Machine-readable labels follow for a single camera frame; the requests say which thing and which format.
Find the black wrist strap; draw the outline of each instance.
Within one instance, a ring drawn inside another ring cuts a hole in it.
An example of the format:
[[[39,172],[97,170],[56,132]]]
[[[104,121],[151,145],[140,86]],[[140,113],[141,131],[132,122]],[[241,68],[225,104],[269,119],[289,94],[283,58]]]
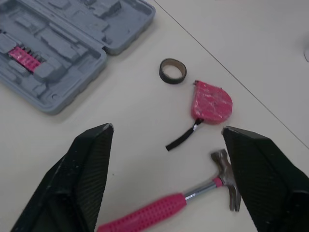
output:
[[[197,127],[199,126],[199,124],[201,124],[204,120],[198,118],[197,120],[195,120],[194,125],[187,130],[186,133],[184,133],[181,137],[179,137],[178,139],[176,139],[174,142],[170,143],[169,145],[166,146],[166,149],[168,151],[178,147],[180,144],[182,144],[187,138],[189,138],[189,136],[197,129]]]

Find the black tape roll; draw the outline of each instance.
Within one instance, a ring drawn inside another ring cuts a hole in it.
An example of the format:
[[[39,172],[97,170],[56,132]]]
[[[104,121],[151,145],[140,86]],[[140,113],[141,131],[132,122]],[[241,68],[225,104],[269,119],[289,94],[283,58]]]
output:
[[[166,73],[164,73],[163,71],[163,68],[167,65],[171,65],[171,66],[174,66],[176,67],[177,69],[179,69],[179,71],[182,73],[182,76],[179,77],[179,78],[172,78],[170,77],[169,75],[167,75]],[[187,68],[186,66],[181,63],[180,61],[176,60],[176,59],[171,59],[171,58],[168,58],[168,59],[165,59],[161,62],[160,64],[160,70],[159,70],[159,74],[160,74],[160,77],[161,79],[168,83],[168,84],[172,84],[172,85],[175,85],[175,84],[179,84],[181,83],[184,79],[185,79],[185,76],[187,76]]]

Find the pink tape measure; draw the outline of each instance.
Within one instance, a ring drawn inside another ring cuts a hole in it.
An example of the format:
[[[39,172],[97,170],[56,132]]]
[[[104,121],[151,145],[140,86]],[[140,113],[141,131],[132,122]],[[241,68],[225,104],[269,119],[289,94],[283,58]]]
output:
[[[195,81],[194,84],[195,93],[191,107],[191,115],[195,119],[194,125],[177,140],[167,145],[168,151],[183,143],[202,122],[220,124],[232,114],[232,99],[222,88],[202,81]]]

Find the tool case compartment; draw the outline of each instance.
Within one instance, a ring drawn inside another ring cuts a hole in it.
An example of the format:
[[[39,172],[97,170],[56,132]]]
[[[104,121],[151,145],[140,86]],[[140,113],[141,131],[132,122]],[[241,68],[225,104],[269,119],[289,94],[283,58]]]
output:
[[[0,0],[0,81],[57,114],[154,15],[142,0]]]

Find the hammer neck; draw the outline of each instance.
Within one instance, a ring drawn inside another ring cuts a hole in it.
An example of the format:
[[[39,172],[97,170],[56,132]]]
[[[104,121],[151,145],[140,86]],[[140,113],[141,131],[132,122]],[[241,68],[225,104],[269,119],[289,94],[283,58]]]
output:
[[[193,200],[195,197],[199,196],[199,195],[202,195],[212,189],[215,189],[217,188],[217,183],[215,181],[211,181],[205,185],[202,185],[194,190],[191,190],[187,193],[184,194],[185,196],[185,200],[187,202]]]

